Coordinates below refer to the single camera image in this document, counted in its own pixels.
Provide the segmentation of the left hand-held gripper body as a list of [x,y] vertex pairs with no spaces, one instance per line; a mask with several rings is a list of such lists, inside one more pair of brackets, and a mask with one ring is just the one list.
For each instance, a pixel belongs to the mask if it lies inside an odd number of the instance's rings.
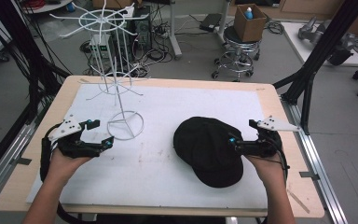
[[64,156],[70,158],[99,157],[105,149],[99,149],[97,143],[87,143],[81,139],[81,127],[73,115],[65,118],[52,128],[48,140],[57,145]]

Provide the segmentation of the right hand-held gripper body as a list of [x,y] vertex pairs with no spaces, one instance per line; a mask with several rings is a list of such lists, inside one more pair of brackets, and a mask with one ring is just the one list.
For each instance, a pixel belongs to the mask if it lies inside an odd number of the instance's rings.
[[282,150],[282,139],[279,131],[300,131],[298,126],[272,116],[257,121],[260,127],[257,130],[257,138],[254,141],[244,141],[244,151],[239,153],[243,156],[272,157]]

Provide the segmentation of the black cap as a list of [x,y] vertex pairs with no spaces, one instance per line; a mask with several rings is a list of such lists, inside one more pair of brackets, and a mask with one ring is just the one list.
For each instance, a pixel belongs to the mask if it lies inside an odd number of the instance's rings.
[[227,188],[243,175],[241,155],[231,144],[241,131],[225,122],[205,117],[183,121],[173,135],[173,148],[196,177],[212,188]]

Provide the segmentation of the person's left hand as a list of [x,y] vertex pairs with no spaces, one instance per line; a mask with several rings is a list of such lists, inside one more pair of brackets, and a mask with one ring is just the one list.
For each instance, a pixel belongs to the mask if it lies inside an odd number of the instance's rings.
[[90,161],[90,158],[70,158],[64,156],[59,149],[53,151],[46,180],[51,183],[65,185],[76,170]]

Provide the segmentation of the person's right hand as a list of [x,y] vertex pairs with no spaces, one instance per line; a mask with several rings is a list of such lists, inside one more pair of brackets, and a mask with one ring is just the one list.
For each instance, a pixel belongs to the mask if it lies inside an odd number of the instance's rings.
[[255,167],[259,178],[267,189],[285,186],[282,163],[277,154],[267,158],[246,156],[246,159]]

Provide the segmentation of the white table mat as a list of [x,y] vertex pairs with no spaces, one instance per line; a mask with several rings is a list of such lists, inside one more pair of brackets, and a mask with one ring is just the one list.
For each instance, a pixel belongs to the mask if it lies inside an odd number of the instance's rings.
[[85,142],[115,137],[112,148],[82,165],[65,186],[63,204],[264,209],[266,192],[254,166],[243,164],[241,180],[227,188],[203,184],[175,153],[179,124],[191,117],[219,119],[256,138],[249,120],[264,117],[254,91],[162,88],[136,84],[115,97],[99,84],[83,84],[68,109],[78,121],[99,120],[83,132]]

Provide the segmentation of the white box with green display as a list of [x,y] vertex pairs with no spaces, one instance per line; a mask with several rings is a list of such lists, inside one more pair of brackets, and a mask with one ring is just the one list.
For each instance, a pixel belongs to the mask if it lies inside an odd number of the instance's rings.
[[89,42],[89,48],[92,52],[100,55],[102,59],[110,57],[110,35],[93,35]]

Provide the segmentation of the chrome stool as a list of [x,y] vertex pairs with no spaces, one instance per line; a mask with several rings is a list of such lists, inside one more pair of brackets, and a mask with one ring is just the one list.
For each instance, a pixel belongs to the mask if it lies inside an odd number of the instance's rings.
[[236,73],[235,82],[239,82],[242,75],[251,77],[254,74],[254,61],[260,56],[261,41],[242,41],[233,26],[228,26],[223,32],[226,51],[216,58],[213,62],[216,69],[212,72],[213,79],[218,78],[218,74],[222,69]]

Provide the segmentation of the brown cardboard box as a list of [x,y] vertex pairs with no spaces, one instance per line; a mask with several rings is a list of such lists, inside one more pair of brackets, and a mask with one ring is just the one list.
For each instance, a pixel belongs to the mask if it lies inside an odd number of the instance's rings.
[[[248,20],[245,13],[251,10],[253,17]],[[243,42],[259,41],[262,39],[266,15],[255,4],[244,4],[236,6],[234,29]]]

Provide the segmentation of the grey table leg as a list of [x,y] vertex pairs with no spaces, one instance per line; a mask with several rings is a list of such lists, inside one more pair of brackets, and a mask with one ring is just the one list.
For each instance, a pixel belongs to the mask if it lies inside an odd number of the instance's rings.
[[221,21],[219,23],[219,27],[216,28],[216,34],[218,36],[218,39],[221,43],[224,43],[224,31],[227,24],[227,14],[229,12],[229,7],[231,4],[231,0],[224,0],[224,4],[222,6],[221,10]]
[[179,60],[182,58],[183,53],[180,49],[179,43],[177,41],[175,35],[175,0],[169,0],[170,6],[170,32],[169,32],[169,39],[172,44],[172,50],[174,54],[174,59]]

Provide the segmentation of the black flat box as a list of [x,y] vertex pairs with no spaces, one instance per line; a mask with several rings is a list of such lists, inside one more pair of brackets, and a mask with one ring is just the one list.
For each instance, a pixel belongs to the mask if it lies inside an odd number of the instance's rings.
[[208,14],[200,23],[200,29],[207,32],[213,32],[220,24],[222,15],[219,13]]

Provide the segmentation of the grey robot device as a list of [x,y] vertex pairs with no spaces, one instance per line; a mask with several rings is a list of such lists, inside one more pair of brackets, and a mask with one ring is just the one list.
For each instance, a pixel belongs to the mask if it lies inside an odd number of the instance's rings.
[[[303,25],[298,30],[297,37],[300,40],[307,39],[312,45],[316,45],[322,38],[331,21],[324,21],[316,29],[314,29],[315,22],[316,18],[312,17],[307,24]],[[343,64],[353,55],[351,51],[353,50],[354,46],[355,35],[346,33],[336,43],[332,53],[327,57],[327,61],[334,66]]]

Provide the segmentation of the round white table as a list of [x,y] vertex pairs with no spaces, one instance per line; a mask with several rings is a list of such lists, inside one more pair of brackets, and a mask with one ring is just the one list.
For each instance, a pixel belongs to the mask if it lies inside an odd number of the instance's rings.
[[49,12],[52,10],[56,10],[59,8],[66,7],[68,4],[72,3],[73,0],[60,0],[59,4],[47,4],[45,3],[43,6],[37,6],[37,7],[31,7],[23,5],[21,9],[26,14],[36,14],[36,13],[43,13],[43,12]]

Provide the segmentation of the aluminium rail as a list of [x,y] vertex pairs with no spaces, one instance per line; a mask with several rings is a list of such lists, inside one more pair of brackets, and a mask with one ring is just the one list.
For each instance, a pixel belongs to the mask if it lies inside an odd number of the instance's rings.
[[32,115],[30,106],[27,105],[3,137],[0,142],[0,185],[15,166],[10,164],[11,160],[21,157],[47,110],[48,105],[40,104]]
[[286,117],[295,124],[299,131],[295,133],[299,141],[300,150],[306,164],[309,167],[309,174],[316,190],[322,200],[324,211],[330,218],[332,224],[349,224],[344,211],[339,203],[337,195],[330,183],[327,172],[319,156],[316,146],[309,133],[301,126],[301,111],[297,105],[289,105],[281,100]]

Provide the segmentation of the black metal frame stand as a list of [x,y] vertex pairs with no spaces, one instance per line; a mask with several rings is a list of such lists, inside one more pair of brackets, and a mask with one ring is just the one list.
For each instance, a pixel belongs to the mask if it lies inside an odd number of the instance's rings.
[[303,95],[300,127],[306,135],[310,134],[309,116],[313,80],[327,57],[332,54],[338,41],[348,31],[357,17],[358,0],[345,0],[310,53],[309,58],[299,70],[273,84],[275,89],[290,84],[289,89],[282,95],[282,99],[289,105],[295,105],[299,96]]

